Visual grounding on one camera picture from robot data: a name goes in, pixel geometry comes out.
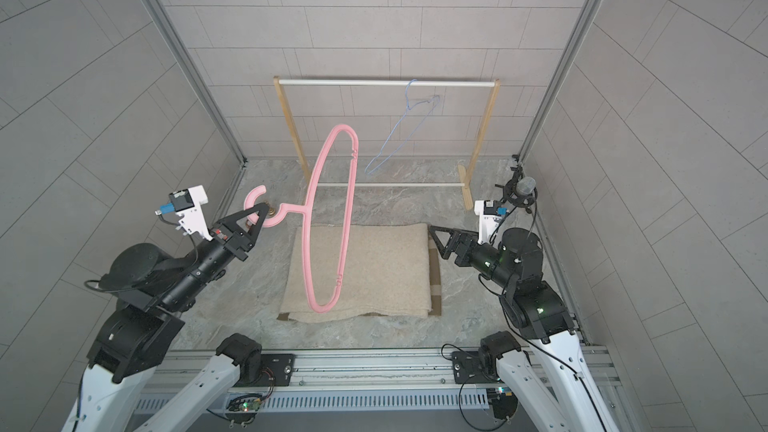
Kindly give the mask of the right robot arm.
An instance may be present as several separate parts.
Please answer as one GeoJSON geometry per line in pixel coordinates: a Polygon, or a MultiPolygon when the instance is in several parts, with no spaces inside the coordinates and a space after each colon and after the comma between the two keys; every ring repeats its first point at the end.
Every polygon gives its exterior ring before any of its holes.
{"type": "Polygon", "coordinates": [[[485,337],[482,370],[517,398],[540,431],[615,431],[586,364],[571,314],[543,278],[539,237],[509,228],[497,246],[481,244],[475,232],[428,229],[437,251],[459,267],[471,267],[501,289],[497,298],[508,328],[485,337]]]}

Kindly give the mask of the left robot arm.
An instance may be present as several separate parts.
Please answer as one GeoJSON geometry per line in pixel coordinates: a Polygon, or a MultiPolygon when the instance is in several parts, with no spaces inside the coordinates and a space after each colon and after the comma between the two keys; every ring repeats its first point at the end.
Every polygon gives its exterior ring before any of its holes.
{"type": "MultiPolygon", "coordinates": [[[[233,259],[244,261],[266,224],[266,203],[214,224],[214,238],[183,258],[141,243],[123,251],[97,282],[118,300],[90,347],[88,364],[65,431],[123,431],[140,396],[181,331],[183,312],[206,286],[221,278],[233,259]]],[[[226,338],[200,372],[140,425],[142,431],[185,431],[208,407],[239,382],[263,375],[262,348],[235,333],[226,338]]]]}

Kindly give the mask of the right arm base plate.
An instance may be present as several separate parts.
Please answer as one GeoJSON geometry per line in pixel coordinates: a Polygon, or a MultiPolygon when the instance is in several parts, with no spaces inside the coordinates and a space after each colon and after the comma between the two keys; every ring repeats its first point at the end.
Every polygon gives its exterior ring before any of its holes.
{"type": "Polygon", "coordinates": [[[450,355],[454,382],[462,384],[496,384],[497,376],[483,370],[477,351],[462,352],[453,350],[450,355]]]}

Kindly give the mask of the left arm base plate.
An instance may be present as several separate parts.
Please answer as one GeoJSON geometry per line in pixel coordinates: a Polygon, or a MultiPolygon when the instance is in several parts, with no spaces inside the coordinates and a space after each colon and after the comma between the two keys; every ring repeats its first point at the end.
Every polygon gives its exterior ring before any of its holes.
{"type": "Polygon", "coordinates": [[[296,355],[261,354],[258,358],[248,358],[241,371],[236,387],[285,387],[290,384],[296,355]]]}

